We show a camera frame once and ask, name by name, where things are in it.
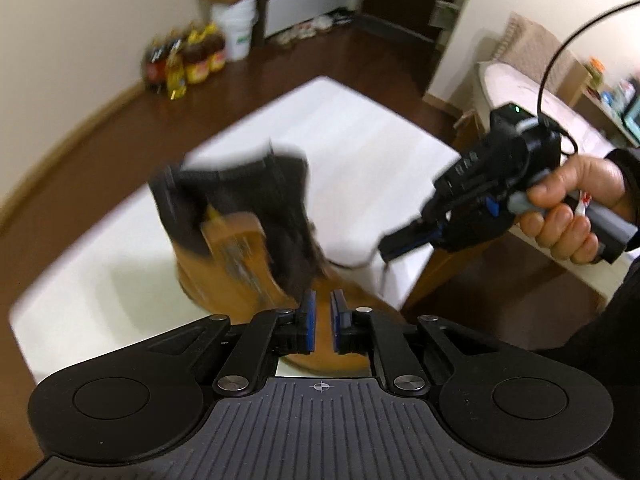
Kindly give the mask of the shoes on floor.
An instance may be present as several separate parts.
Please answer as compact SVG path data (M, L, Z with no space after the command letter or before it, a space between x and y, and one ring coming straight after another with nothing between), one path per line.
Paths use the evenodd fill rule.
M341 6L329 13L321 14L310 20L298 23L283 32L269 38L270 44L279 48L290 48L299 41L327 34L335 27L349 25L354 19L355 12Z

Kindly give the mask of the cooking oil bottles cluster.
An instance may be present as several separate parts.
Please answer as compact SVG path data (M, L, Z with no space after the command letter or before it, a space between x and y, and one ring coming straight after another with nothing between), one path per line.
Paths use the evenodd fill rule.
M173 101L226 64L226 37L218 25L191 22L151 40L142 56L141 76L146 90L165 93Z

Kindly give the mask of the dark brown shoelace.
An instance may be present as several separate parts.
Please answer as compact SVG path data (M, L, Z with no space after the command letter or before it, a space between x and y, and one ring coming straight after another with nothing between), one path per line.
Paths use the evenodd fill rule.
M367 292L373 292L381 298L388 295L393 272L390 264L382 260L375 245L334 244L326 253L326 261L342 278L355 282Z

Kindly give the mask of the white dining table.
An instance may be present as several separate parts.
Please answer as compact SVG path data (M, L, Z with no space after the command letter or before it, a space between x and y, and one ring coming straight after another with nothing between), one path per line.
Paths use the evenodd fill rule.
M480 156L477 168L486 172L480 178L480 209L487 218L505 224L526 211L547 212L533 205L525 191L561 165L563 138L579 154L600 158L612 151L611 142L513 67L483 62L474 74L473 110L485 130L472 152ZM598 203L586 217L611 246L601 248L598 263L563 266L608 301L629 269L626 246L637 229Z

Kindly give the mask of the brown leather work boot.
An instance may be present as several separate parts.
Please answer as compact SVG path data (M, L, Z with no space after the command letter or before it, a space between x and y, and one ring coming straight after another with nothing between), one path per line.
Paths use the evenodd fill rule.
M331 268L306 213L307 176L305 157L270 152L222 169L167 166L149 189L178 282L194 304L245 324L260 311L297 308L312 289L314 352L285 362L317 375L360 373L368 366L364 356L333 349L332 290L344 292L351 308L370 307L394 321L401 315Z

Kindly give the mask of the quilted dining chair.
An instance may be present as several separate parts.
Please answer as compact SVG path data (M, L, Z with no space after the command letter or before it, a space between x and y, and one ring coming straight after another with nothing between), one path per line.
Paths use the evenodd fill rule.
M537 84L561 41L541 24L512 12L506 30L491 59L508 64ZM546 88L564 104L573 107L586 88L588 70L569 50L554 63Z

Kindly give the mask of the white plastic bucket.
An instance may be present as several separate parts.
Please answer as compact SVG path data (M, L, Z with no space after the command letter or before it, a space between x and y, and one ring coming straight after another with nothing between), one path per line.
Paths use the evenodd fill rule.
M247 58L257 19L257 0L240 0L233 4L214 3L210 8L210 20L226 38L226 58L229 62Z

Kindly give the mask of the teal toaster oven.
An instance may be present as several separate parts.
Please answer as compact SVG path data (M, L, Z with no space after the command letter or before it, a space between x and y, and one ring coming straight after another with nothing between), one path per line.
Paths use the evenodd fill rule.
M631 137L640 142L640 94L636 92L631 98L623 113L620 114L620 120L625 130Z

